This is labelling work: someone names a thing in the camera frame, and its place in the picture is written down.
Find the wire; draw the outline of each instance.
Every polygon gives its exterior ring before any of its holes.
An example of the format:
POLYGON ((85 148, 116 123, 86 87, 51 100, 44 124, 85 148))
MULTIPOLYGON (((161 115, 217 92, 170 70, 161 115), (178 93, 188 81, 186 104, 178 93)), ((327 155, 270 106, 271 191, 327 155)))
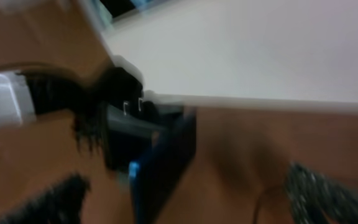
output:
POLYGON ((254 214, 252 217, 252 224, 258 224, 259 210, 262 205, 262 199, 265 196, 269 196, 271 193, 277 192, 279 190, 283 190, 283 185, 276 185, 274 187, 269 187, 269 188, 265 189, 262 193, 260 193, 260 195, 256 201, 256 204, 255 204, 255 210, 254 210, 254 214))
MULTIPOLYGON (((349 184, 358 185, 358 180, 354 180, 354 179, 347 179, 347 178, 342 178, 342 177, 331 177, 331 179, 340 181, 340 182, 347 182, 349 184)), ((269 188, 265 189, 262 193, 259 194, 258 199, 255 203, 254 214, 252 217, 252 224, 258 224, 260 208, 264 202, 263 199, 266 196, 272 196, 274 192, 278 192, 279 190, 283 190, 283 185, 276 185, 273 187, 269 187, 269 188)))

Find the wall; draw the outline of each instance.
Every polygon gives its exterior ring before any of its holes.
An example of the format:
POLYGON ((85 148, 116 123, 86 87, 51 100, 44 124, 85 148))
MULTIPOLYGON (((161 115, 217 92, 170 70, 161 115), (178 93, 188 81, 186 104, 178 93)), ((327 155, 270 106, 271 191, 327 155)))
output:
POLYGON ((103 35, 156 93, 358 102, 358 1, 173 0, 103 35))

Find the brown surface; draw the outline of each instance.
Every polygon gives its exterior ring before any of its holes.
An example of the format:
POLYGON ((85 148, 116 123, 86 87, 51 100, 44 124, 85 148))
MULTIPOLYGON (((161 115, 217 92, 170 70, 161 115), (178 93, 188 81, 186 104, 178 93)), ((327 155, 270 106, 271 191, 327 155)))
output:
POLYGON ((14 14, 0 12, 0 65, 47 62, 82 78, 108 57, 76 1, 63 10, 49 0, 14 14))
MULTIPOLYGON (((0 130, 0 214, 77 170, 92 184, 83 223, 133 223, 129 193, 101 156, 77 153, 71 115, 46 120, 0 130)), ((250 223, 292 159, 358 188, 358 116, 201 108, 196 159, 157 223, 250 223)), ((282 194, 267 198, 259 223, 291 223, 282 194)))

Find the black object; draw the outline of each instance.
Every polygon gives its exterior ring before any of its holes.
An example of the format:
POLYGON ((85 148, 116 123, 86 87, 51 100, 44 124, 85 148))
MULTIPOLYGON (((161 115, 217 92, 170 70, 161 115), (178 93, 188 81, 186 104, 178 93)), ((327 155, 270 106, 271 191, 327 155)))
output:
POLYGON ((131 0, 100 0, 113 18, 135 9, 131 0))
POLYGON ((176 130, 129 165, 132 203, 137 224, 152 223, 196 153, 196 117, 180 119, 176 130))
POLYGON ((91 102, 89 94, 76 81, 47 71, 23 71, 33 100, 35 113, 46 114, 69 109, 83 113, 91 102))
POLYGON ((80 212, 90 183, 73 175, 20 209, 0 218, 0 224, 80 224, 80 212))
POLYGON ((358 195, 299 164, 285 180, 296 224, 328 223, 323 213, 338 223, 358 223, 358 195))
POLYGON ((108 169, 126 173, 130 161, 138 159, 151 148, 153 132, 162 131, 160 116, 152 102, 145 102, 141 119, 107 103, 100 105, 102 145, 108 169))
POLYGON ((127 172, 129 162, 151 146, 151 135, 140 138, 110 129, 108 106, 118 109, 131 118, 150 121, 157 111, 143 107, 143 85, 123 68, 108 68, 93 85, 91 94, 99 103, 99 128, 105 165, 111 170, 127 172))

